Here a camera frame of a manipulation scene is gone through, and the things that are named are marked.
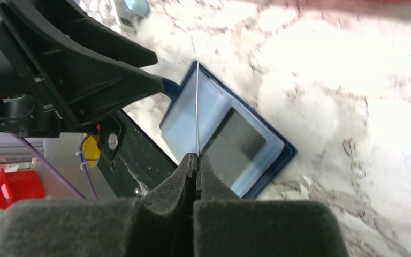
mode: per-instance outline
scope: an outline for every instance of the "white marble surface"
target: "white marble surface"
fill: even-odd
[[[150,0],[134,34],[110,0],[84,1],[157,53],[147,71],[179,82],[199,59],[297,146],[260,199],[328,204],[351,256],[411,256],[411,5]],[[126,109],[166,151],[168,104],[157,95]]]

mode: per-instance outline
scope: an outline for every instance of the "yellow tag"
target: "yellow tag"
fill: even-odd
[[[100,150],[97,146],[97,141],[94,137],[89,137],[84,145],[82,145],[82,150],[84,152],[84,158],[86,158],[87,164],[91,167],[97,164],[98,158],[100,157]]]

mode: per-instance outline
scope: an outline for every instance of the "metal screw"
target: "metal screw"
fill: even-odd
[[[111,133],[108,137],[108,146],[109,149],[111,150],[115,150],[117,148],[118,145],[118,140],[117,140],[117,136],[114,133]]]

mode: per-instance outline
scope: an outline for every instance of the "black plastic bracket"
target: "black plastic bracket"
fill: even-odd
[[[32,94],[32,118],[59,120],[48,122],[54,132],[27,118],[19,125],[0,122],[0,131],[56,137],[162,90],[159,77],[139,69],[156,64],[155,53],[88,17],[72,0],[0,0],[0,52],[19,81],[10,89],[0,85],[0,96]],[[50,132],[36,133],[43,130]]]
[[[124,111],[102,120],[100,126],[101,156],[97,166],[117,197],[141,196],[177,168]],[[108,144],[111,133],[118,138],[117,148],[113,150]]]

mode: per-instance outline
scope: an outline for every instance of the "red container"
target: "red container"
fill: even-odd
[[[2,191],[5,185],[8,198]],[[17,171],[0,174],[0,209],[5,210],[15,202],[26,199],[42,199],[45,189],[35,170]]]

